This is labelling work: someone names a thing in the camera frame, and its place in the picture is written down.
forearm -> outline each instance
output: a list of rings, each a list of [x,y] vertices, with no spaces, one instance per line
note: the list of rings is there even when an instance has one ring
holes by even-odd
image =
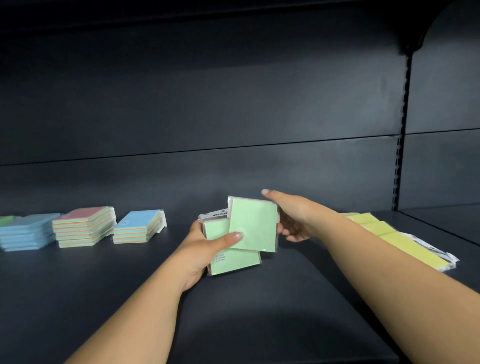
[[[165,363],[180,295],[167,261],[67,363]]]
[[[480,295],[324,206],[311,224],[413,362],[480,362]]]

person's left arm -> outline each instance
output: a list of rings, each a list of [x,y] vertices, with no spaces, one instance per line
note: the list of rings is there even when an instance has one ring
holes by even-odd
[[[198,282],[215,255],[240,233],[207,240],[195,221],[185,240],[66,364],[165,363],[181,294]]]

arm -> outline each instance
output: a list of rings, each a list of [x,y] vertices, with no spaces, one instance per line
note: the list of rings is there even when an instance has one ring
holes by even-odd
[[[165,363],[180,295],[198,282],[218,252],[241,238],[231,233],[207,240],[200,222],[194,222],[178,249],[66,363]]]
[[[412,362],[480,363],[479,294],[325,206],[262,192],[282,208],[278,232],[320,239]]]

yellow sticky note pad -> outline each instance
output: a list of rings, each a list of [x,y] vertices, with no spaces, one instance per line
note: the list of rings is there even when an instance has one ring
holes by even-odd
[[[362,224],[362,226],[376,236],[396,232],[396,230],[385,221],[367,222],[366,224]]]
[[[379,221],[375,216],[373,216],[370,212],[367,212],[366,214],[356,214],[356,215],[350,215],[347,216],[350,220],[356,222],[357,224],[366,224],[369,222],[376,222]]]
[[[418,245],[410,238],[403,235],[401,232],[391,232],[380,236],[380,239],[389,242],[398,249],[410,254],[412,257],[417,258],[425,264],[435,268],[441,269],[448,266],[448,262],[436,256],[431,251],[425,249],[423,246]]]

fingernail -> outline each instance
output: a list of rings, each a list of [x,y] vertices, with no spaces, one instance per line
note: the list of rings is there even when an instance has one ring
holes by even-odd
[[[235,234],[233,234],[233,239],[236,240],[236,241],[242,240],[243,239],[243,233],[236,232]]]

